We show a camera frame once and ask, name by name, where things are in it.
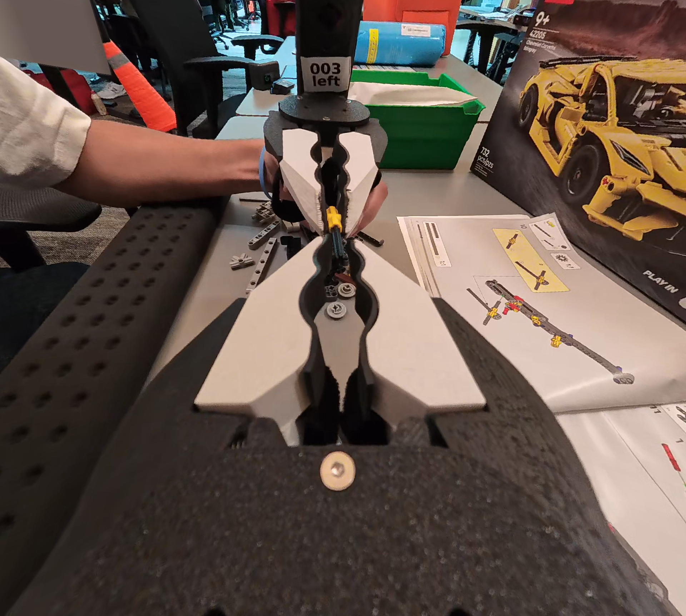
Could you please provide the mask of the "white paper sheet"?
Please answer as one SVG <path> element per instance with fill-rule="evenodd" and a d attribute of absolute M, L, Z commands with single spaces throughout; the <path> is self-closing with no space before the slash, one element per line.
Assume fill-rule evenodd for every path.
<path fill-rule="evenodd" d="M 477 100 L 474 95 L 448 87 L 371 81 L 352 82 L 348 98 L 365 106 L 427 108 L 458 107 Z"/>

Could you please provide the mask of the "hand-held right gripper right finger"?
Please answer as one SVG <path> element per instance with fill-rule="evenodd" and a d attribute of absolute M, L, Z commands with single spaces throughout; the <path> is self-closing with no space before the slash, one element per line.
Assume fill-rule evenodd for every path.
<path fill-rule="evenodd" d="M 344 396 L 344 437 L 385 444 L 406 421 L 477 412 L 486 398 L 434 299 L 363 243 L 347 245 L 362 322 Z"/>

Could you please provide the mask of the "person's left forearm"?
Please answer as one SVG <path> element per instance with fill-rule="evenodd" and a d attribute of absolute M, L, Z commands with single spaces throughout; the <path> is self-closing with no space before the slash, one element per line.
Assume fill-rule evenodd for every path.
<path fill-rule="evenodd" d="M 57 191 L 109 207 L 255 192 L 262 140 L 203 140 L 94 121 Z"/>

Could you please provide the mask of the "red bag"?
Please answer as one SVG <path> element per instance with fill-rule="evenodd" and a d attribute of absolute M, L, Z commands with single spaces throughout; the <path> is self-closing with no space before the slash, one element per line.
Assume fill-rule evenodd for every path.
<path fill-rule="evenodd" d="M 282 39 L 296 35 L 296 0 L 265 0 L 268 34 Z"/>

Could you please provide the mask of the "black toy car set box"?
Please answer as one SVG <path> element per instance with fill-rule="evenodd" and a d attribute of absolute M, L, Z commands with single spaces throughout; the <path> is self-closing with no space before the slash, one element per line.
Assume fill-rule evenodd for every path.
<path fill-rule="evenodd" d="M 685 321 L 685 0 L 539 0 L 471 171 Z"/>

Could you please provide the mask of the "blue roll bag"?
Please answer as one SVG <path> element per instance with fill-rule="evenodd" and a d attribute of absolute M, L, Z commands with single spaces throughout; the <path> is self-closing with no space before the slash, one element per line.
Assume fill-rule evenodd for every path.
<path fill-rule="evenodd" d="M 365 21 L 359 24 L 356 64 L 432 67 L 444 53 L 442 24 Z"/>

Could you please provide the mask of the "person's left hand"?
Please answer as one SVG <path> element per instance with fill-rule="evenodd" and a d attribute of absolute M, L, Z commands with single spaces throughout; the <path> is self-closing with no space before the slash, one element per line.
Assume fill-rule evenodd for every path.
<path fill-rule="evenodd" d="M 362 215 L 360 216 L 356 226 L 348 231 L 348 237 L 354 237 L 373 222 L 387 197 L 388 186 L 383 180 L 380 180 L 370 191 L 366 199 Z"/>

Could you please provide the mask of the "orange traffic cone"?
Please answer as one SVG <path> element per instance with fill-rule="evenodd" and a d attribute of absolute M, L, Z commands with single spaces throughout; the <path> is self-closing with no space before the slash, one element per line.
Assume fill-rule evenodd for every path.
<path fill-rule="evenodd" d="M 176 130 L 176 114 L 142 72 L 113 41 L 103 43 L 103 47 L 110 68 L 123 85 L 145 125 L 163 132 Z"/>

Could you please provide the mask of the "black office chair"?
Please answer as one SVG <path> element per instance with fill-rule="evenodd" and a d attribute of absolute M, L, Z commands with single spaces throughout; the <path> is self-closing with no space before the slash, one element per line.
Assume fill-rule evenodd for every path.
<path fill-rule="evenodd" d="M 172 90 L 177 132 L 215 139 L 246 93 L 224 97 L 222 73 L 241 70 L 245 90 L 254 58 L 220 55 L 197 0 L 131 0 Z"/>

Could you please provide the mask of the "green plastic bin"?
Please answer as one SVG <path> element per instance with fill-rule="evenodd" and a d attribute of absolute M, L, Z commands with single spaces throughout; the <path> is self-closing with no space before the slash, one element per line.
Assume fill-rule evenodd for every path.
<path fill-rule="evenodd" d="M 473 95 L 444 73 L 431 78 L 426 72 L 357 69 L 352 73 L 351 83 L 354 81 L 440 86 Z M 366 107 L 388 138 L 382 169 L 450 171 L 456 167 L 485 105 L 477 97 L 458 107 Z"/>

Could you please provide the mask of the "pile of toy brick pieces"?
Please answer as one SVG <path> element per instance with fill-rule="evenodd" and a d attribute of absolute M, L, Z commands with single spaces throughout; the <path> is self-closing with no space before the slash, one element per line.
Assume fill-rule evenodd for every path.
<path fill-rule="evenodd" d="M 279 249 L 280 225 L 273 222 L 248 242 L 248 258 L 254 264 L 245 299 L 236 300 L 230 311 L 238 311 L 233 335 L 302 335 L 314 332 L 314 319 L 327 300 L 328 285 L 337 283 L 339 269 L 348 265 L 347 249 L 339 260 L 329 236 L 315 236 L 278 268 L 271 267 Z"/>

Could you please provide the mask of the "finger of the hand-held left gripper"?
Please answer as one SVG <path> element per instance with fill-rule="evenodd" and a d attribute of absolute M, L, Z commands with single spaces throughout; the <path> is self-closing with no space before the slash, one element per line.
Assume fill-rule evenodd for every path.
<path fill-rule="evenodd" d="M 287 191 L 304 220 L 317 235 L 326 233 L 320 180 L 322 152 L 318 133 L 302 128 L 282 131 L 280 172 Z"/>
<path fill-rule="evenodd" d="M 355 131 L 337 137 L 337 209 L 342 216 L 344 237 L 362 215 L 366 199 L 377 184 L 378 166 L 374 160 L 371 138 Z"/>

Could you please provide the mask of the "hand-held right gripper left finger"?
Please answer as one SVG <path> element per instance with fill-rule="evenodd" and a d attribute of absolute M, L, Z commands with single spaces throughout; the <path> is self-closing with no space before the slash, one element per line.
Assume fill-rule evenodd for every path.
<path fill-rule="evenodd" d="M 251 292 L 194 404 L 200 411 L 269 418 L 288 444 L 339 439 L 339 388 L 315 319 L 332 268 L 317 236 Z"/>

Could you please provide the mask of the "white instruction booklet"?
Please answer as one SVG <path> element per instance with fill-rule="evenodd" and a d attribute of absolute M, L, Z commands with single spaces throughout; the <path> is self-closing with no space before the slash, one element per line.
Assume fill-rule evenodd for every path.
<path fill-rule="evenodd" d="M 420 284 L 556 415 L 647 586 L 685 614 L 685 329 L 573 249 L 555 214 L 399 217 Z"/>

